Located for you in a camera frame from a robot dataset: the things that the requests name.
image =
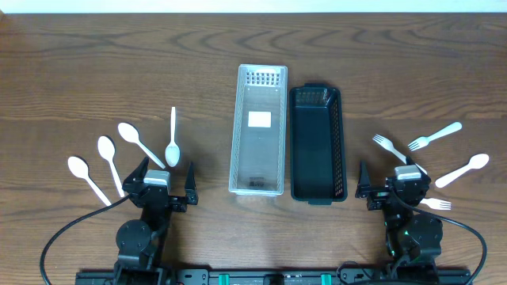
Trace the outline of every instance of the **fork tines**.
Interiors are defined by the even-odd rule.
[[[452,203],[447,201],[440,201],[438,207],[440,208],[440,210],[451,210]]]
[[[378,142],[378,143],[381,143],[385,138],[382,136],[382,135],[375,135],[373,137],[373,140]]]
[[[416,141],[411,142],[408,147],[410,150],[416,150],[419,147],[419,144],[417,143],[417,140],[416,140]]]

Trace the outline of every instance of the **wood grain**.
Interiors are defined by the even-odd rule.
[[[450,200],[453,219],[477,229],[490,254],[477,284],[505,282],[507,266],[507,20],[501,14],[110,14],[10,15],[0,25],[0,283],[41,284],[38,261],[69,221],[101,207],[66,160],[78,154],[114,200],[100,135],[117,148],[120,177],[141,161],[116,125],[137,126],[159,157],[177,106],[181,192],[196,164],[200,202],[173,216],[165,259],[213,268],[329,268],[387,259],[383,218],[353,198],[359,160],[380,183],[399,162],[374,134],[406,144],[453,121],[463,130],[415,153],[435,180],[477,153],[489,165],[431,197]],[[328,82],[343,100],[349,198],[312,207],[285,193],[227,191],[237,69],[288,67],[289,88]],[[290,162],[287,156],[286,165]],[[111,268],[117,228],[140,211],[126,203],[66,232],[48,254],[54,284],[83,268]],[[475,269],[476,238],[444,226],[439,265]]]

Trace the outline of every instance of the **white plastic fork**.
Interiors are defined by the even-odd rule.
[[[391,153],[396,155],[399,160],[401,160],[403,163],[406,164],[406,156],[401,154],[399,151],[395,149],[395,146],[393,146],[392,141],[389,139],[384,138],[382,135],[375,135],[373,137],[373,140],[378,143],[381,147],[383,147],[386,150],[389,150]],[[425,169],[423,169],[419,164],[415,164],[423,173],[428,174]]]
[[[444,201],[441,199],[435,199],[435,198],[424,198],[421,200],[421,203],[426,204],[428,207],[432,208],[433,210],[451,210],[451,202]]]
[[[447,127],[444,127],[433,135],[430,135],[429,137],[420,137],[419,139],[416,139],[413,142],[409,143],[410,151],[418,150],[425,146],[428,146],[429,142],[441,138],[445,135],[452,134],[455,131],[459,131],[461,130],[461,127],[462,125],[460,122],[455,122],[451,123]]]

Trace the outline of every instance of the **black plastic basket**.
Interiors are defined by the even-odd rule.
[[[292,198],[320,205],[345,200],[340,91],[324,84],[293,88],[289,111]]]

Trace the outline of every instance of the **plastic spoon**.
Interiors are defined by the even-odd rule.
[[[456,178],[465,174],[470,169],[481,169],[488,163],[490,157],[487,154],[477,154],[470,158],[470,161],[464,167],[454,170],[453,172],[446,174],[435,181],[435,185],[438,188],[442,188],[447,184],[453,182]]]
[[[154,153],[151,152],[151,150],[148,150],[148,148],[145,147],[141,141],[139,141],[139,132],[135,129],[134,126],[129,123],[119,123],[118,131],[124,140],[129,143],[135,143],[141,148],[141,150],[144,150],[144,152],[151,158],[151,160],[160,166],[161,169],[164,169],[166,167],[164,163],[158,159]]]
[[[88,182],[95,194],[97,194],[101,201],[104,202],[105,206],[111,206],[111,202],[109,202],[108,197],[104,195],[103,191],[99,189],[88,175],[88,165],[85,161],[78,157],[69,157],[67,164],[69,165],[69,169],[72,174],[74,174],[77,178],[82,178]]]
[[[180,160],[180,148],[174,142],[174,129],[176,128],[176,108],[171,108],[171,142],[166,148],[166,161],[170,167],[176,166]]]
[[[116,189],[118,190],[118,194],[120,197],[125,197],[124,190],[121,187],[120,177],[118,176],[118,171],[114,165],[112,159],[114,158],[114,144],[112,140],[106,136],[101,136],[98,138],[98,153],[101,154],[102,158],[109,162],[109,167],[111,168],[112,178],[114,180],[114,184],[116,185]]]

